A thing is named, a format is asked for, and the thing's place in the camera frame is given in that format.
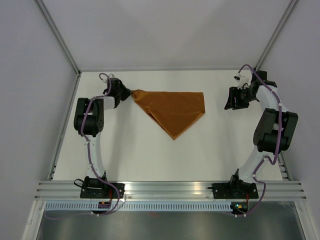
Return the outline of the orange cloth napkin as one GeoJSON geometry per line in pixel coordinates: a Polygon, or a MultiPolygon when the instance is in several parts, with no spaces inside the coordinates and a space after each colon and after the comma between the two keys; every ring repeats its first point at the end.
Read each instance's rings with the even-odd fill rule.
{"type": "Polygon", "coordinates": [[[205,113],[203,92],[134,90],[134,102],[173,140],[188,130],[205,113]]]}

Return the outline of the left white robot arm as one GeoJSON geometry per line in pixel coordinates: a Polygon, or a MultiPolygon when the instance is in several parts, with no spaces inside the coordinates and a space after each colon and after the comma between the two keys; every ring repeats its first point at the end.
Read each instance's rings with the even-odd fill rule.
{"type": "Polygon", "coordinates": [[[121,199],[125,185],[107,179],[102,161],[101,133],[105,111],[116,109],[132,91],[112,73],[102,72],[98,76],[106,84],[103,93],[92,98],[80,97],[76,102],[73,127],[83,140],[88,166],[85,178],[76,179],[74,184],[81,188],[82,199],[121,199]]]}

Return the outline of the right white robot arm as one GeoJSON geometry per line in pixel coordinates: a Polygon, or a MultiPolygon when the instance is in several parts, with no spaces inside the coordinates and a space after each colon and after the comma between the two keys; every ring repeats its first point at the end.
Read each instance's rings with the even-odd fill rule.
{"type": "Polygon", "coordinates": [[[259,102],[262,109],[253,133],[254,148],[227,184],[229,194],[239,198],[254,192],[259,171],[266,163],[275,165],[279,154],[289,148],[299,117],[283,105],[277,84],[267,80],[265,71],[253,70],[251,79],[237,73],[234,79],[237,86],[229,88],[225,110],[247,109],[253,101],[259,102]]]}

